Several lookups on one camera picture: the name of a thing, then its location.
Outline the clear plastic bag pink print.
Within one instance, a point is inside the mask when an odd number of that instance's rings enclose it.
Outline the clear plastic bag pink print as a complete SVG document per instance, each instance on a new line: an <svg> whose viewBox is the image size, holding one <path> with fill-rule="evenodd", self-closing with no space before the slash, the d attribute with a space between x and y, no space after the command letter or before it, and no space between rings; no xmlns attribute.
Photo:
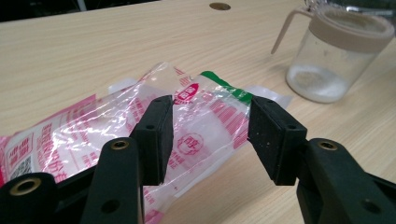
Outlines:
<svg viewBox="0 0 396 224"><path fill-rule="evenodd" d="M11 136L0 136L0 187L25 174L45 172L61 182L93 167L102 145L129 135L149 104L172 95L174 148L165 181L144 189L145 224L159 224L167 207L215 172L248 140L253 95L282 107L288 96L261 87L237 89L205 71L190 77L159 63L136 82L118 84L106 97L81 102Z"/></svg>

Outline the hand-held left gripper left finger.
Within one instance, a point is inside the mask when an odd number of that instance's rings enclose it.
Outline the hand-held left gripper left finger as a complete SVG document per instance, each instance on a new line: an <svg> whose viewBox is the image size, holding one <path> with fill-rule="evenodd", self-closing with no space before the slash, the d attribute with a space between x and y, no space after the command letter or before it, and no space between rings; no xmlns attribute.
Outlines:
<svg viewBox="0 0 396 224"><path fill-rule="evenodd" d="M80 224L145 224L144 187L164 182L173 138L173 99L165 95L129 136L103 145Z"/></svg>

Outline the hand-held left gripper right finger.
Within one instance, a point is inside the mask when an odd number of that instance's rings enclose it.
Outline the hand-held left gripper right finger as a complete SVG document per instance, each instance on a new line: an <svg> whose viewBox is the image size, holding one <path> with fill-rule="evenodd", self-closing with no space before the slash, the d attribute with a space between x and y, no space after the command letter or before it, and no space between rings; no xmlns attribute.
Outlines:
<svg viewBox="0 0 396 224"><path fill-rule="evenodd" d="M396 224L396 184L363 171L341 144L306 135L278 103L251 98L247 140L277 186L297 187L305 224Z"/></svg>

